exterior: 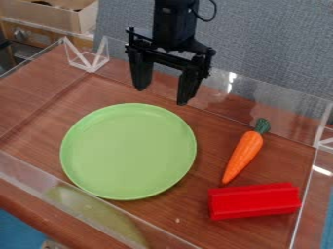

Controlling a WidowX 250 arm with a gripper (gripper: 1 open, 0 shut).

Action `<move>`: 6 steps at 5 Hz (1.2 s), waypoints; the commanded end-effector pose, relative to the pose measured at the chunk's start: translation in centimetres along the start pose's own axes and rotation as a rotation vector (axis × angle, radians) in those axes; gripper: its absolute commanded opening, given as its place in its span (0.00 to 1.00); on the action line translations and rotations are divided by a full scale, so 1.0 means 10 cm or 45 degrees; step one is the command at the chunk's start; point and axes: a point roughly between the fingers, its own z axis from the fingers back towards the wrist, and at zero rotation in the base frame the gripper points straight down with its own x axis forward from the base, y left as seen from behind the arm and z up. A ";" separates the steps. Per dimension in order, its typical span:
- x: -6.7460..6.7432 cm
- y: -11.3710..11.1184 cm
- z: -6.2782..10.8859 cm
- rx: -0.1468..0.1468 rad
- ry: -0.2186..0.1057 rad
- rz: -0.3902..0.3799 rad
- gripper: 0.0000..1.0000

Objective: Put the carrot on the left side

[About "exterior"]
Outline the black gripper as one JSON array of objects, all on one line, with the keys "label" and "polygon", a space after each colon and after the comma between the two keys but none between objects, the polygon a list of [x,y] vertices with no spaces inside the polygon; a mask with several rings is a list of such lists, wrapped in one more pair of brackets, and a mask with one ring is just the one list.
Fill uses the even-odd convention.
[{"label": "black gripper", "polygon": [[180,71],[176,104],[185,105],[201,80],[209,76],[215,50],[195,38],[196,21],[211,22],[199,15],[199,0],[155,0],[152,29],[125,28],[125,53],[135,88],[144,90],[152,80],[153,64]]}]

